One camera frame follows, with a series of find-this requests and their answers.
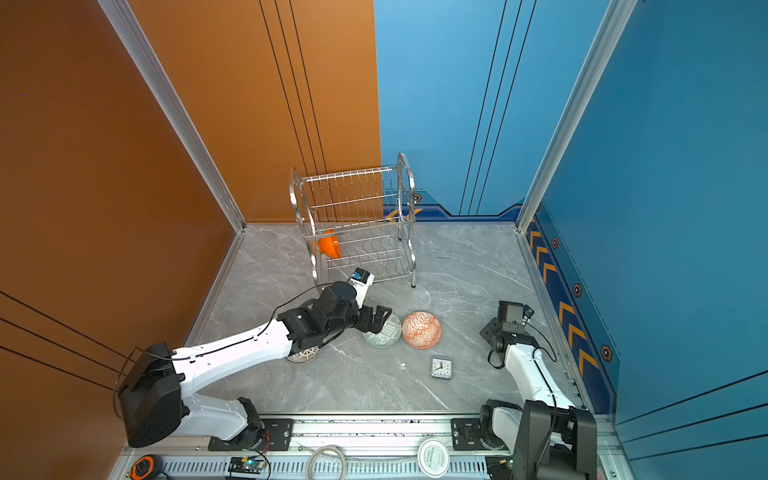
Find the orange bowl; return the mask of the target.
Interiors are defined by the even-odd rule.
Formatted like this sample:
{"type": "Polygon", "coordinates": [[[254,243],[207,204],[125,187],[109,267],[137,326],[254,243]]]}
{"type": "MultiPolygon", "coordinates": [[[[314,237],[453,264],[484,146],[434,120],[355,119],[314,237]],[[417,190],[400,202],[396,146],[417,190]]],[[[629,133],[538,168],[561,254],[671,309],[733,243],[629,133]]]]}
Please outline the orange bowl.
{"type": "Polygon", "coordinates": [[[342,257],[341,246],[333,229],[323,233],[317,241],[319,251],[327,258],[337,260],[342,257]]]}

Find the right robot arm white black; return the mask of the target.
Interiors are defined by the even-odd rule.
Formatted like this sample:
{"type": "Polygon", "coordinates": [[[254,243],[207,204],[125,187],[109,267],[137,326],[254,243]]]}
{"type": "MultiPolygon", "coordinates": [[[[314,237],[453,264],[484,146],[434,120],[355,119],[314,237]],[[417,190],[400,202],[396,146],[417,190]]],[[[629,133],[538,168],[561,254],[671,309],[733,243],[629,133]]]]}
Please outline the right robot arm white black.
{"type": "Polygon", "coordinates": [[[486,401],[479,421],[483,441],[510,451],[512,479],[597,479],[597,422],[566,398],[549,372],[544,355],[557,357],[526,331],[533,314],[524,303],[501,300],[497,316],[481,330],[489,354],[501,360],[492,367],[512,375],[524,400],[486,401]]]}

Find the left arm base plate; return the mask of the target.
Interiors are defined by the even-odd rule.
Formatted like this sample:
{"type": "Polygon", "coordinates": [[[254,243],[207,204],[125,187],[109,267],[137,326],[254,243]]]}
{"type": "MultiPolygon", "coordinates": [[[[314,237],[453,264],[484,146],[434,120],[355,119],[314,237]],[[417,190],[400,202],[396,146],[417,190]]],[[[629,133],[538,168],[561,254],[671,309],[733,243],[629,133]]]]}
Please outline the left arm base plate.
{"type": "Polygon", "coordinates": [[[287,451],[293,434],[292,418],[267,418],[260,426],[248,425],[231,440],[211,437],[209,451],[287,451]]]}

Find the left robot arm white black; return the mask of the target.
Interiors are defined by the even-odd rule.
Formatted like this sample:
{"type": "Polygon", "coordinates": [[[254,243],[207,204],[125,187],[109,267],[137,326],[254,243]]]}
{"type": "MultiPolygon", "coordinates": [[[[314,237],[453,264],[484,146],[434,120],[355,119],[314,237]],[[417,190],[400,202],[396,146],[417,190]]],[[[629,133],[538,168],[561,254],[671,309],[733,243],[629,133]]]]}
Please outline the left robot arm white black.
{"type": "Polygon", "coordinates": [[[164,342],[145,348],[115,389],[128,445],[144,448],[172,436],[205,436],[212,450],[261,447],[266,426],[253,402],[205,396],[203,389],[248,368],[320,350],[349,329],[380,333],[392,310],[365,305],[370,285],[336,281],[318,297],[251,330],[176,350],[164,342]]]}

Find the silver wire dish rack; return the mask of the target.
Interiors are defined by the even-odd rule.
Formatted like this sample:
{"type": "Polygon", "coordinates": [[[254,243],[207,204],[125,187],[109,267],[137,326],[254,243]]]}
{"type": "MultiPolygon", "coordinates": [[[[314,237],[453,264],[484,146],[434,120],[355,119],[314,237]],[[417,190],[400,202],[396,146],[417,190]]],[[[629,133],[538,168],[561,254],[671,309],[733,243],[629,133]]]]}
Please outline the silver wire dish rack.
{"type": "Polygon", "coordinates": [[[375,282],[406,280],[416,285],[412,231],[416,221],[415,178],[407,156],[391,165],[313,176],[291,172],[289,198],[317,285],[349,277],[356,268],[375,282]],[[342,257],[332,260],[317,246],[329,229],[342,257]]]}

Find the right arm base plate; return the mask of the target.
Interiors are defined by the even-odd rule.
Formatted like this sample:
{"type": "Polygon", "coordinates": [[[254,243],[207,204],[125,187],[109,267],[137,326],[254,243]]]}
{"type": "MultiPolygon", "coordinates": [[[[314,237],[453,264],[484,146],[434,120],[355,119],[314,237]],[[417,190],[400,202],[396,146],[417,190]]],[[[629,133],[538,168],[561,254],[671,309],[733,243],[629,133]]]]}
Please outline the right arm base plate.
{"type": "Polygon", "coordinates": [[[488,428],[483,426],[478,418],[453,418],[450,425],[452,446],[456,451],[499,449],[499,445],[491,439],[488,428]]]}

